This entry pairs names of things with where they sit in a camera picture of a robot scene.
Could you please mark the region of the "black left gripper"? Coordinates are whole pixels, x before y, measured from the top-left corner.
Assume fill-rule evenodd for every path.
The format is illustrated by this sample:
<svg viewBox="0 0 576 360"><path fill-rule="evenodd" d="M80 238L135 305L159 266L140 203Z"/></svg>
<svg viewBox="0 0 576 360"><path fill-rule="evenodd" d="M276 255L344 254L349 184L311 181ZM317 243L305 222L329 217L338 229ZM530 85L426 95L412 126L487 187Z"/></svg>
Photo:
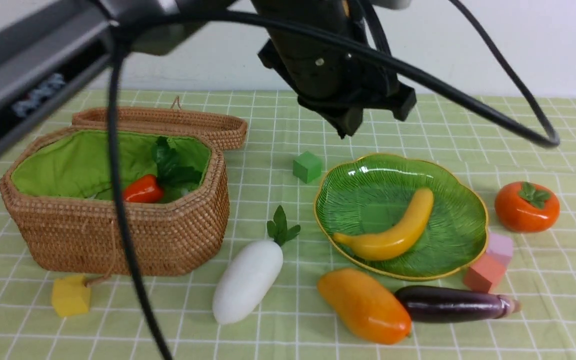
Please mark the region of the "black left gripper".
<svg viewBox="0 0 576 360"><path fill-rule="evenodd" d="M366 29L378 51L390 45L369 0L254 0L261 16L315 27L346 40L368 43ZM348 51L315 39L269 30L269 41L258 53L263 66L275 70L297 93L298 103L318 112L341 139L354 136L364 110L384 110L405 122L418 100L397 73L366 63Z"/></svg>

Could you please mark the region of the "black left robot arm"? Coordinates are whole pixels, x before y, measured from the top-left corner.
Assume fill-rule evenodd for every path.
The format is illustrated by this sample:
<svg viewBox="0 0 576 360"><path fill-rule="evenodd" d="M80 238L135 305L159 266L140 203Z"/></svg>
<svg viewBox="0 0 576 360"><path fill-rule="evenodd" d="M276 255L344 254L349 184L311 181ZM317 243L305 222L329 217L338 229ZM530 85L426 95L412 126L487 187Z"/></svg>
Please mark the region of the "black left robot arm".
<svg viewBox="0 0 576 360"><path fill-rule="evenodd" d="M374 6L394 0L254 0L253 13L231 0L57 0L0 30L0 155L71 100L115 53L169 54L206 23L259 25L269 40L259 51L297 94L341 137L361 125L358 111L384 109L405 120L416 104L403 71L360 59L348 44L390 47Z"/></svg>

